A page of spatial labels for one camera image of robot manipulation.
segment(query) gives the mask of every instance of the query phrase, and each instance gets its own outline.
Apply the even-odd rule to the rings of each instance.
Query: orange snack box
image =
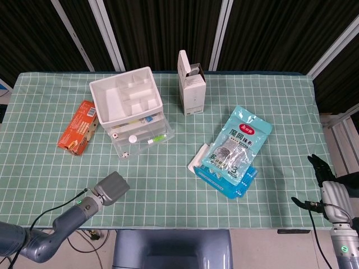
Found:
[[[72,117],[57,146],[71,154],[81,155],[98,124],[95,104],[84,100]]]

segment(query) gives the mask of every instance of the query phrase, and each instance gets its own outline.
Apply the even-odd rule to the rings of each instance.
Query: white carton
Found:
[[[191,115],[203,112],[206,95],[206,79],[201,64],[188,62],[185,50],[178,54],[178,83],[183,112]]]

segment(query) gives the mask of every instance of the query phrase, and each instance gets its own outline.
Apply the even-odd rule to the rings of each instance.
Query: blue plastic package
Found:
[[[241,106],[236,106],[202,164],[238,185],[259,152],[272,125]]]
[[[212,173],[209,168],[204,165],[201,165],[201,167],[194,166],[194,171],[197,176],[222,192],[229,199],[243,197],[257,174],[257,170],[249,166],[241,182],[235,186],[222,177],[218,178],[215,173]]]

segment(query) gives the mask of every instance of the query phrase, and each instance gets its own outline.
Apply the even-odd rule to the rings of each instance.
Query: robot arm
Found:
[[[113,172],[101,180],[90,195],[53,221],[52,234],[0,222],[0,256],[10,256],[24,245],[21,255],[37,263],[48,261],[70,234],[103,206],[115,203],[129,188],[126,181],[117,172]]]
[[[335,178],[322,159],[316,155],[308,159],[315,169],[322,201],[302,203],[295,197],[292,200],[300,208],[322,213],[333,224],[330,236],[339,268],[359,269],[359,218],[354,217],[347,190],[357,188],[359,174],[345,176],[346,180]]]

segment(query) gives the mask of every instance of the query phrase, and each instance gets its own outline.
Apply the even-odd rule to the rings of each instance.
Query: table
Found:
[[[57,148],[77,107],[92,100],[89,82],[111,75],[19,75],[0,133],[0,221],[29,226],[42,211],[118,171],[131,190],[83,228],[311,227],[307,212],[291,201],[320,199],[306,156],[329,160],[310,77],[206,75],[204,113],[185,117],[177,75],[156,73],[173,139],[120,161],[99,126],[82,156]],[[254,160],[259,173],[248,192],[228,200],[186,166],[203,143],[215,140],[237,104],[274,128]],[[51,226],[67,208],[43,216],[38,227]],[[319,215],[314,219],[330,226]]]

